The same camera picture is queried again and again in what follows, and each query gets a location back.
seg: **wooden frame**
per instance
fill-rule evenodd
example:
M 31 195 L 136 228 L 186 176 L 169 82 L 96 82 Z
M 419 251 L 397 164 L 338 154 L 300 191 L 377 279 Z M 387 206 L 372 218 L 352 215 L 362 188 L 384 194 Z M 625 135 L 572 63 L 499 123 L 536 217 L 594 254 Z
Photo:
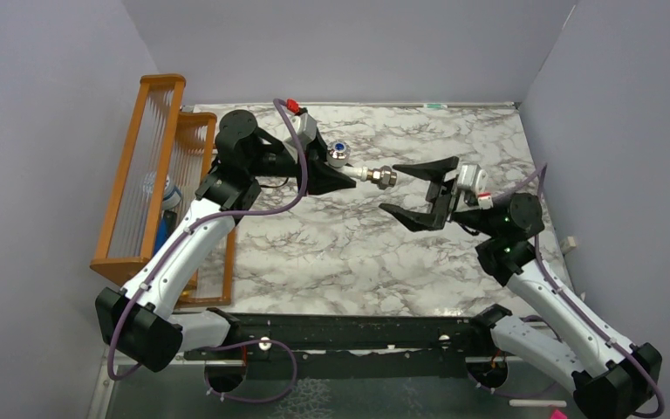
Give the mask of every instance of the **wooden frame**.
M 185 86 L 186 80 L 179 74 L 150 75 L 143 76 L 140 79 L 140 90 L 127 129 L 112 193 L 109 196 L 104 222 L 99 232 L 96 251 L 91 261 L 91 268 L 94 271 L 117 285 L 124 285 L 153 256 L 155 236 L 161 220 L 165 179 L 169 175 L 169 171 L 174 170 L 174 173 L 170 175 L 175 182 L 177 179 L 181 180 L 181 182 L 187 183 L 190 188 L 195 189 L 199 179 L 203 178 L 211 167 L 216 115 L 213 113 L 181 112 L 181 98 Z M 148 104 L 151 109 L 150 115 L 146 115 Z M 150 120 L 146 124 L 155 127 L 155 143 L 152 146 L 152 151 L 149 150 L 150 147 L 147 144 L 141 144 L 137 147 L 138 136 L 142 131 L 143 117 Z M 142 204 L 138 204 L 136 198 L 138 180 L 129 178 L 131 168 L 134 169 L 132 174 L 135 177 L 138 176 L 138 173 L 140 175 L 147 174 L 142 172 L 142 170 L 147 172 L 147 169 L 137 169 L 133 166 L 133 158 L 140 152 L 144 152 L 145 155 L 149 153 L 149 164 L 151 164 L 149 167 L 151 171 L 154 168 L 155 173 L 152 194 L 149 194 L 149 200 L 147 198 L 140 199 L 139 201 L 144 201 Z M 192 172 L 196 173 L 195 168 L 199 167 L 201 167 L 200 177 L 190 175 Z M 132 182 L 133 189 L 126 189 L 128 182 Z M 134 201 L 128 198 L 130 192 L 135 194 Z M 133 216 L 129 218 L 120 211 L 123 208 L 123 197 L 126 199 L 125 207 L 133 206 Z M 188 203 L 193 198 L 193 193 L 187 193 L 184 196 L 181 208 L 187 208 Z M 120 231 L 116 230 L 118 223 L 127 223 L 127 219 L 132 220 L 135 235 L 125 235 L 122 238 L 129 244 L 122 248 L 124 254 L 118 255 L 118 251 L 112 247 L 112 243 L 122 233 L 122 228 L 120 228 Z M 179 299 L 179 306 L 225 305 L 231 302 L 235 239 L 236 231 L 233 230 L 227 238 L 221 297 L 212 299 L 190 297 L 189 294 L 197 286 L 197 273 L 195 273 L 187 285 L 187 290 Z

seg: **white marble tabletop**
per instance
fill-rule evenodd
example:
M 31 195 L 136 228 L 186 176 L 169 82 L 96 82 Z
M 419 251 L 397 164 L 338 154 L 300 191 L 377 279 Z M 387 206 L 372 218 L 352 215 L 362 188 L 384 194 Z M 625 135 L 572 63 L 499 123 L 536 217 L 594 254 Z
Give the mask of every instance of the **white marble tabletop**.
M 272 106 L 198 105 L 221 119 L 248 109 L 261 127 L 281 124 Z M 345 141 L 354 166 L 418 163 L 457 155 L 489 172 L 499 192 L 534 168 L 523 126 L 512 108 L 426 109 L 308 106 L 326 142 Z M 515 314 L 533 310 L 486 275 L 471 237 L 458 225 L 413 233 L 378 208 L 396 203 L 427 210 L 428 182 L 400 174 L 386 191 L 359 182 L 356 189 L 303 199 L 292 211 L 245 217 L 238 227 L 233 303 L 237 313 L 465 315 L 493 303 Z M 294 182 L 264 189 L 254 209 L 272 209 L 296 194 Z M 568 284 L 550 219 L 540 241 L 543 254 Z M 200 269 L 197 296 L 219 295 L 223 247 Z

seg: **gray wall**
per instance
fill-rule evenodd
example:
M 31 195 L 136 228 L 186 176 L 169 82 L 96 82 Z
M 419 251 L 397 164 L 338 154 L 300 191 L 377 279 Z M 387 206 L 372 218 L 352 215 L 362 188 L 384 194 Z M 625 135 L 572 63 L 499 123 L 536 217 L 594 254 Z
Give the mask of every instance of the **gray wall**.
M 575 286 L 663 353 L 670 409 L 670 2 L 581 0 L 520 110 Z
M 519 101 L 576 0 L 123 0 L 186 103 Z
M 119 0 L 0 2 L 0 417 L 84 417 L 88 269 L 143 73 Z

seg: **wall outlet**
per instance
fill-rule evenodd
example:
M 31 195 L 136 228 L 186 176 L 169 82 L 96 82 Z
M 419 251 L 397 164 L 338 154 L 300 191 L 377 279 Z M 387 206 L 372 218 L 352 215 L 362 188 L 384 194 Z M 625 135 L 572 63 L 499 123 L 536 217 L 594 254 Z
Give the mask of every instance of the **wall outlet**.
M 558 242 L 558 247 L 561 248 L 561 254 L 566 256 L 577 248 L 577 239 L 574 236 L 564 237 Z

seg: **pink object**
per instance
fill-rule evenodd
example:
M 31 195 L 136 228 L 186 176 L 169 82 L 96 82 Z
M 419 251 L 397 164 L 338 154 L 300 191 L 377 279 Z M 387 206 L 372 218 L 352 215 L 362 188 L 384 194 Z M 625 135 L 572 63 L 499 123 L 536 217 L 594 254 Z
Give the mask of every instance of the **pink object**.
M 566 415 L 561 413 L 561 410 L 556 410 L 553 412 L 553 415 L 550 416 L 550 419 L 566 419 Z

